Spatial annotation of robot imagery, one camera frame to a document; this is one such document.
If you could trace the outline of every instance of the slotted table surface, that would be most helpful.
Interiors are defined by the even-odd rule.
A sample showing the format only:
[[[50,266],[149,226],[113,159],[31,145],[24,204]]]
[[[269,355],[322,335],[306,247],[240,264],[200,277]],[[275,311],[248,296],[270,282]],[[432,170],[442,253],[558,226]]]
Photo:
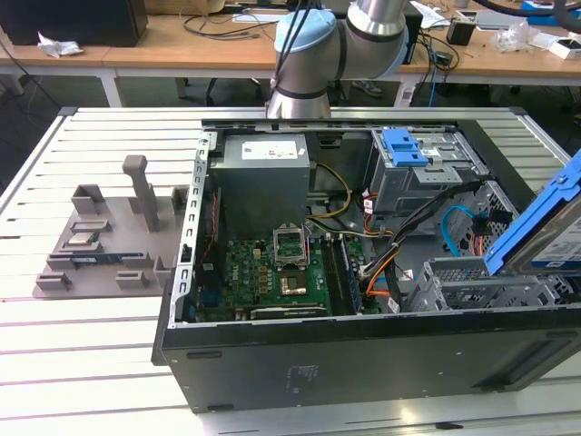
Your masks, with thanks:
[[[430,110],[345,109],[334,116],[426,119],[424,111]],[[477,119],[515,166],[524,165],[535,189],[561,165],[543,135],[523,127],[507,110],[446,109],[429,115],[450,114]],[[0,434],[265,435],[392,426],[422,430],[439,421],[462,422],[466,427],[457,435],[581,429],[578,355],[509,394],[197,417],[169,369],[150,363],[161,297],[31,298],[35,277],[73,210],[70,198],[78,184],[98,183],[106,197],[132,195],[121,164],[127,154],[144,154],[155,192],[169,195],[191,180],[202,118],[260,116],[256,109],[118,108],[57,117],[0,200]],[[525,149],[526,156],[517,152]]]

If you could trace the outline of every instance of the green motherboard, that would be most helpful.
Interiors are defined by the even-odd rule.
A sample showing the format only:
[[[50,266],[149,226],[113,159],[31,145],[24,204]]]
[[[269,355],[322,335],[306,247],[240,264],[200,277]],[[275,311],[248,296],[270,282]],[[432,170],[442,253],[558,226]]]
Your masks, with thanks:
[[[297,240],[279,236],[279,256],[302,253]],[[363,264],[362,243],[351,238],[346,243],[353,270]],[[198,313],[205,322],[248,319],[248,310],[269,307],[313,307],[333,315],[320,238],[306,240],[308,261],[300,266],[277,264],[272,238],[228,241],[223,268],[223,286],[204,289]]]

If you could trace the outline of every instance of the blue cable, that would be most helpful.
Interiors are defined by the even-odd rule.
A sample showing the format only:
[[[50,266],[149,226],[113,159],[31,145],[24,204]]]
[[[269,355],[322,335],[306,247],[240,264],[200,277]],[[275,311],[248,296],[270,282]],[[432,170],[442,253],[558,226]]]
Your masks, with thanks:
[[[442,217],[442,237],[444,238],[444,242],[446,243],[446,245],[450,249],[450,252],[454,256],[460,257],[460,251],[454,244],[454,241],[452,240],[450,233],[448,233],[448,217],[454,211],[461,211],[468,215],[470,218],[474,218],[476,215],[474,215],[474,213],[471,210],[469,210],[466,206],[457,205],[450,207]]]
[[[436,71],[438,69],[436,67],[434,67],[434,74],[432,75],[432,94],[429,97],[429,103],[428,103],[428,107],[432,107],[432,104],[434,103],[434,94],[436,93],[436,81],[434,80],[436,78]]]
[[[429,103],[428,103],[428,107],[432,107],[432,104],[434,103],[434,94],[436,93],[436,71],[438,70],[438,67],[436,65],[436,54],[434,53],[434,50],[432,50],[431,48],[429,49],[429,55],[432,58],[432,62],[434,63],[434,71],[432,71],[432,94],[429,97]]]

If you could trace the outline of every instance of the desk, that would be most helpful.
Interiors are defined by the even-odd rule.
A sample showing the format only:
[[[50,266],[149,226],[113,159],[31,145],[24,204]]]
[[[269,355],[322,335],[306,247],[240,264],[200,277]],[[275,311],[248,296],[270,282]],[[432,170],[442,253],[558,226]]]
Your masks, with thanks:
[[[480,7],[472,3],[470,8]],[[231,30],[244,23],[206,25],[205,31]],[[265,31],[274,36],[275,25]],[[558,31],[548,27],[548,32]],[[215,41],[185,32],[175,15],[150,16],[142,41],[131,48],[84,47],[85,53],[53,59],[34,46],[17,46],[16,58],[31,74],[90,75],[103,83],[110,106],[122,106],[115,79],[121,76],[262,78],[272,75],[275,53],[272,41],[260,29],[258,38],[244,41]],[[441,39],[445,30],[432,30]],[[529,53],[501,54],[490,43],[492,32],[475,31],[470,45],[457,47],[461,59],[448,82],[460,84],[581,85],[581,62],[565,61],[534,49]],[[428,56],[418,46],[410,65],[385,80],[401,83],[396,106],[409,105],[415,86],[428,67]],[[20,74],[6,54],[0,54],[0,74]]]
[[[258,118],[261,111],[236,114]],[[342,108],[332,114],[476,119],[535,190],[567,159],[534,122],[506,109]],[[0,198],[0,434],[198,436],[202,425],[211,435],[401,434],[432,433],[433,423],[442,421],[463,425],[454,430],[457,436],[581,429],[581,354],[520,392],[196,417],[169,369],[149,362],[161,297],[31,298],[35,277],[73,210],[77,184],[98,183],[104,196],[133,195],[122,162],[127,154],[149,154],[150,182],[158,195],[169,195],[192,179],[197,140],[188,146],[180,138],[198,137],[202,118],[228,116],[231,110],[220,108],[94,108],[59,116],[48,129]],[[135,140],[143,132],[157,139]],[[179,146],[171,145],[175,140]],[[165,151],[153,157],[157,141]],[[523,156],[531,147],[533,153]]]

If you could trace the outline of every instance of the white paper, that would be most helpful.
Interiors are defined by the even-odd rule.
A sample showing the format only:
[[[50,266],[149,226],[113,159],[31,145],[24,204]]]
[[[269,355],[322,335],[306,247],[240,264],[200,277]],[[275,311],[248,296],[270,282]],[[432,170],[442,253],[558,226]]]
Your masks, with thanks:
[[[298,158],[294,141],[247,141],[242,144],[242,160]]]
[[[528,43],[535,46],[535,47],[542,48],[544,50],[548,50],[557,39],[559,39],[558,36],[544,34],[543,32],[539,32]]]
[[[420,151],[424,156],[440,156],[439,151],[435,148],[422,148]]]
[[[373,211],[373,200],[365,199],[363,200],[363,207],[367,210]]]
[[[278,23],[285,14],[240,14],[232,18],[234,23]]]
[[[63,43],[60,41],[54,41],[43,36],[40,32],[38,32],[38,41],[38,48],[52,57],[58,58],[61,56],[78,55],[83,52],[81,47],[79,47],[79,44],[75,41],[65,41]]]
[[[438,26],[445,26],[450,25],[449,20],[446,19],[445,16],[438,14],[434,9],[429,6],[423,5],[422,3],[415,2],[411,0],[410,3],[414,5],[416,9],[422,14],[423,18],[421,20],[421,28],[428,29],[429,27],[435,25]]]
[[[388,299],[388,307],[393,313],[399,313],[399,304],[397,304],[396,301],[391,297]]]
[[[405,270],[403,275],[399,277],[400,282],[406,282],[408,280],[414,280],[414,271],[413,270]]]

